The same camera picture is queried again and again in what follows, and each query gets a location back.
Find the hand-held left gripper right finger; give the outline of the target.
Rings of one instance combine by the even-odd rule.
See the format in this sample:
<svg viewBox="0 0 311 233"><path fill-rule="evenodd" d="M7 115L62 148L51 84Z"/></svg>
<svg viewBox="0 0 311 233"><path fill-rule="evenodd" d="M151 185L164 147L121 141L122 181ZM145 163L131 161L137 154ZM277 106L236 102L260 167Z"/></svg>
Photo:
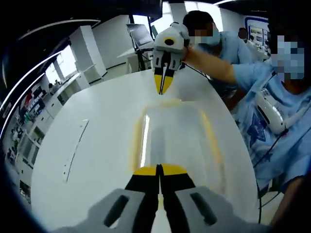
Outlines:
<svg viewBox="0 0 311 233"><path fill-rule="evenodd" d="M270 228L246 222L234 214L222 196L205 186L195 186L187 171L160 164L163 205L173 233L267 233Z"/></svg>

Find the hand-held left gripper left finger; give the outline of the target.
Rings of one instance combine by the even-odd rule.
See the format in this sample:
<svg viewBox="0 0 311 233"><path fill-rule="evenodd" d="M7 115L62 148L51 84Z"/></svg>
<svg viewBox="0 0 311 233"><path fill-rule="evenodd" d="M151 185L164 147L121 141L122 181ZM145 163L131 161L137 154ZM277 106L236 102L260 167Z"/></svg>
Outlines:
<svg viewBox="0 0 311 233"><path fill-rule="evenodd" d="M94 204L87 218L56 233L150 233L158 210L160 165L136 170L124 189Z"/></svg>

